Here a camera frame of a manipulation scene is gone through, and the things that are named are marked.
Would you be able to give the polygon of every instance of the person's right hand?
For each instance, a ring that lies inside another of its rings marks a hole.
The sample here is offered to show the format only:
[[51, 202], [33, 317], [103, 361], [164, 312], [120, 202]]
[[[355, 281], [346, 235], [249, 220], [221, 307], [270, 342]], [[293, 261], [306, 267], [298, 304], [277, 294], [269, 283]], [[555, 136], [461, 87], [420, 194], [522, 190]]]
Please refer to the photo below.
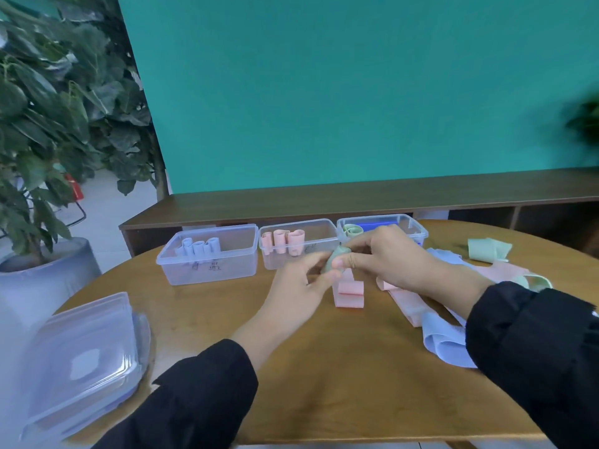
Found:
[[333, 260], [333, 268], [358, 268], [385, 282], [415, 293], [427, 291], [427, 282], [444, 262], [433, 257], [397, 225], [378, 227], [345, 243], [352, 250]]

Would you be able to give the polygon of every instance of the person's left hand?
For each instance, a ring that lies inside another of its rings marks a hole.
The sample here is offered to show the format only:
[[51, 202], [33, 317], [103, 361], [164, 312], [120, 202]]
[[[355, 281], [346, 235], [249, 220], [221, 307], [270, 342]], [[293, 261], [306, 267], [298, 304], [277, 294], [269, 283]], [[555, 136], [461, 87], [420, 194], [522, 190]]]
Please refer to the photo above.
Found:
[[256, 316], [278, 326], [285, 338], [297, 331], [314, 314], [325, 291], [341, 279], [334, 269], [309, 283], [308, 274], [320, 271], [330, 256], [331, 252], [314, 252], [279, 269]]

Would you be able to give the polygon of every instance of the round table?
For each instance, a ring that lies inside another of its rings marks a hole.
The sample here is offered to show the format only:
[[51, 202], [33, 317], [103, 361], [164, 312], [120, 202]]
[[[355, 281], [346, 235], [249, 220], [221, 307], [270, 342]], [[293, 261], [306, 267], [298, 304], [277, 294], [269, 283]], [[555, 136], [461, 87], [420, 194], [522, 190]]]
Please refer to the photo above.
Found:
[[[468, 238], [513, 243], [508, 256], [513, 264], [599, 304], [599, 261], [586, 254], [498, 227], [437, 220], [423, 225], [430, 232], [426, 247], [464, 258]], [[260, 308], [274, 276], [259, 258], [255, 276], [173, 287], [156, 265], [159, 250], [108, 271], [61, 309], [128, 292], [133, 309], [148, 317], [153, 336], [152, 362], [139, 390], [71, 442], [96, 442], [139, 406], [162, 372], [233, 333]], [[374, 277], [355, 275], [365, 281], [364, 309], [335, 308], [331, 290], [325, 294], [314, 317], [258, 372], [258, 394], [239, 431], [240, 444], [544, 438], [478, 370], [430, 354], [422, 331], [408, 323]], [[444, 308], [431, 306], [453, 321]]]

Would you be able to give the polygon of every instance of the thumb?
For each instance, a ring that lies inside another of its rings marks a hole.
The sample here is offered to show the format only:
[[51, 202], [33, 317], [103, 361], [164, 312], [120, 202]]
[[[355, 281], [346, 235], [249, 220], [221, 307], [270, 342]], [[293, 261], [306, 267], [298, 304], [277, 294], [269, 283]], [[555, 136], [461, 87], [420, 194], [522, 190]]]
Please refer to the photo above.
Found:
[[320, 274], [318, 279], [312, 282], [308, 287], [313, 290], [318, 296], [322, 297], [325, 291], [333, 286], [335, 282], [341, 279], [341, 272], [337, 269], [332, 269], [329, 272]]
[[376, 259], [370, 254], [358, 254], [351, 252], [342, 254], [333, 260], [332, 267], [335, 269], [365, 269], [366, 271], [376, 272]]

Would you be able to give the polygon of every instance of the clear plastic box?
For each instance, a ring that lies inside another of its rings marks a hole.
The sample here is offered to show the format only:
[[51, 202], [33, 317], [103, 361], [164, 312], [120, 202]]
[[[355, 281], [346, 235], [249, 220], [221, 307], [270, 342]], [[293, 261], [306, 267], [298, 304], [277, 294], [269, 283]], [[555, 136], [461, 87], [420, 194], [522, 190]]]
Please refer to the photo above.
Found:
[[[202, 256], [179, 256], [175, 249], [181, 247], [185, 238], [191, 238], [193, 242], [219, 238], [221, 251]], [[246, 224], [179, 232], [158, 254], [156, 263], [161, 265], [170, 285], [254, 275], [258, 267], [258, 226]]]
[[288, 224], [268, 225], [260, 228], [259, 245], [262, 250], [262, 258], [266, 269], [279, 269], [287, 262], [299, 258], [300, 256], [291, 256], [285, 245], [285, 253], [278, 253], [273, 249], [272, 252], [266, 254], [265, 247], [262, 244], [262, 234], [265, 232], [274, 232], [274, 230], [303, 230], [305, 232], [304, 242], [302, 244], [294, 244], [294, 247], [303, 246], [303, 253], [300, 256], [312, 252], [325, 250], [335, 250], [339, 246], [339, 239], [333, 222], [329, 219], [305, 220], [302, 222], [291, 222]]
[[407, 214], [386, 214], [386, 215], [368, 215], [362, 217], [346, 217], [337, 221], [337, 236], [341, 243], [349, 241], [349, 237], [343, 232], [345, 224], [354, 224], [361, 226], [365, 232], [374, 230], [382, 225], [399, 225], [400, 228], [416, 243], [422, 245], [428, 238], [428, 231], [416, 219]]
[[114, 409], [147, 367], [150, 330], [118, 293], [51, 317], [23, 356], [20, 439], [60, 441]]

